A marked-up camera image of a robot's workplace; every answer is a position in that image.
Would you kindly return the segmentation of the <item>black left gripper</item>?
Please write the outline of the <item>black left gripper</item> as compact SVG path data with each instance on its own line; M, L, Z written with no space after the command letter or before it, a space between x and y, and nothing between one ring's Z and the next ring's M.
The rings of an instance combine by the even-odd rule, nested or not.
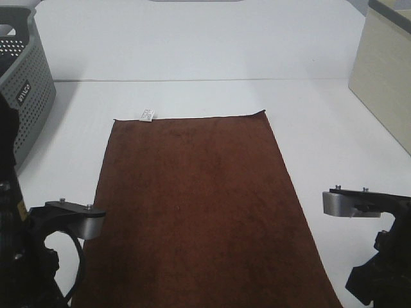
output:
M44 238L15 234L11 224L1 223L1 307L63 307L57 269L57 253Z

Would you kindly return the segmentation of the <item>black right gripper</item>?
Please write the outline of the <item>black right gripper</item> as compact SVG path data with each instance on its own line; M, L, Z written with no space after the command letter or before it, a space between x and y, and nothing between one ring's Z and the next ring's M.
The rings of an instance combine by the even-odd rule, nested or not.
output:
M345 288L364 305L410 307L410 204L395 213L389 231L378 232L378 251L352 269Z

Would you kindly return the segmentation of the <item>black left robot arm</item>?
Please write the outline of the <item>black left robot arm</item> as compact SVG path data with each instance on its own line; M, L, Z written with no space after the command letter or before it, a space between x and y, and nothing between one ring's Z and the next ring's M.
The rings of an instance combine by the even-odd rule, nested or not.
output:
M21 209L13 154L18 130L18 111L1 97L1 307L66 307L54 279L42 272Z

